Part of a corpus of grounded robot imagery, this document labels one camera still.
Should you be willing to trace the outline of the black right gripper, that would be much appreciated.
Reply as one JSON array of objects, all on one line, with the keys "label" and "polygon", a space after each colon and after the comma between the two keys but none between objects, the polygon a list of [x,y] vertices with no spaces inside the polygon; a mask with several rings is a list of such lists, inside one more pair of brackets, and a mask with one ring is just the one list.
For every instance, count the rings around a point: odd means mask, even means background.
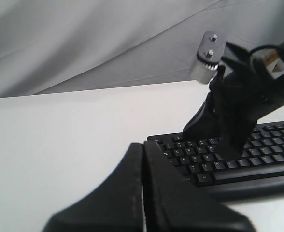
[{"label": "black right gripper", "polygon": [[220,66],[210,92],[182,136],[186,140],[221,138],[219,155],[225,160],[242,156],[257,121],[284,106],[284,41],[248,50],[227,42],[236,56],[223,56],[232,69],[224,77]]}]

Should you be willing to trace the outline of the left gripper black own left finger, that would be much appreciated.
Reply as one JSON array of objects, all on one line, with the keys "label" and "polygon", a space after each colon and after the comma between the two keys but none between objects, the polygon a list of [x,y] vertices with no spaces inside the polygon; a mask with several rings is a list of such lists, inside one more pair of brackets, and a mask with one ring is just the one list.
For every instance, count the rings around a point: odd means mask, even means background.
[{"label": "left gripper black own left finger", "polygon": [[142,232],[143,145],[131,143],[114,171],[90,194],[52,215],[45,232]]}]

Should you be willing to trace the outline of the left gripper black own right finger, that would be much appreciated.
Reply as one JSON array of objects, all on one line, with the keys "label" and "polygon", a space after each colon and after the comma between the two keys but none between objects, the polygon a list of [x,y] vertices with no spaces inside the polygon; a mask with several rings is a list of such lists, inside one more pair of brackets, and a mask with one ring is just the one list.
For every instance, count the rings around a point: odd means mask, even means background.
[{"label": "left gripper black own right finger", "polygon": [[143,203],[148,232],[253,232],[250,220],[203,193],[164,157],[143,144]]}]

